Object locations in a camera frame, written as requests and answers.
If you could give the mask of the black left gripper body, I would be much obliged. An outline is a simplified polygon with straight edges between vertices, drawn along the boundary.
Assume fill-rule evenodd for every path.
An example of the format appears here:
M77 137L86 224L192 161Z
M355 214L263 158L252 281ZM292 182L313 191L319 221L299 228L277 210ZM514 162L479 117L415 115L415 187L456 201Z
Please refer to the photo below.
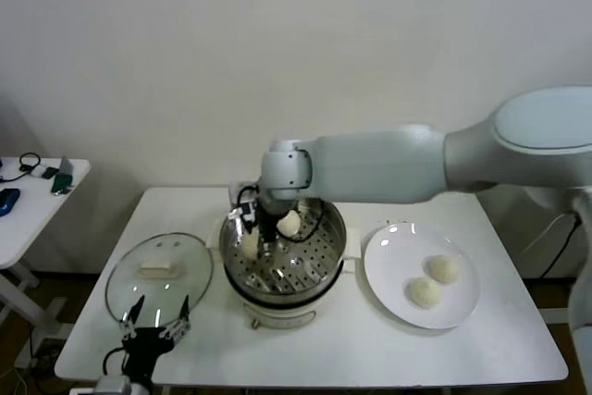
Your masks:
M152 385L152 376L161 355L174 349L175 341L164 327L139 327L134 334L125 334L122 346L128 355L123 374L132 383Z

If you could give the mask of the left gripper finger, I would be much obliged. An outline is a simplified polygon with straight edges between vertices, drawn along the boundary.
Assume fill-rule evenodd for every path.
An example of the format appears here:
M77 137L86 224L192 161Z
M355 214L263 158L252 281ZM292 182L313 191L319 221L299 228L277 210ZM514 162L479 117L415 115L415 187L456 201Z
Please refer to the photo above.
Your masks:
M142 311L143 303L144 296L142 295L119 320L118 324L124 339L134 338L136 336L135 326Z
M170 340L174 344L178 344L180 340L189 332L191 328L190 322L190 305L189 296L186 295L185 299L179 310L177 318L168 323L165 329L159 334L160 339Z

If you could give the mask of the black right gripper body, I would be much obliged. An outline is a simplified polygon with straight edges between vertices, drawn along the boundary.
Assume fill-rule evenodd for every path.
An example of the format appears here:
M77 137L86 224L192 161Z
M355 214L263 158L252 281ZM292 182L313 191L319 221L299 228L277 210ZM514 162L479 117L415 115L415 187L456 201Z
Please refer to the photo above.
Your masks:
M269 197L258 197L257 224L261 226L280 226L281 229L297 228L296 202L278 201Z

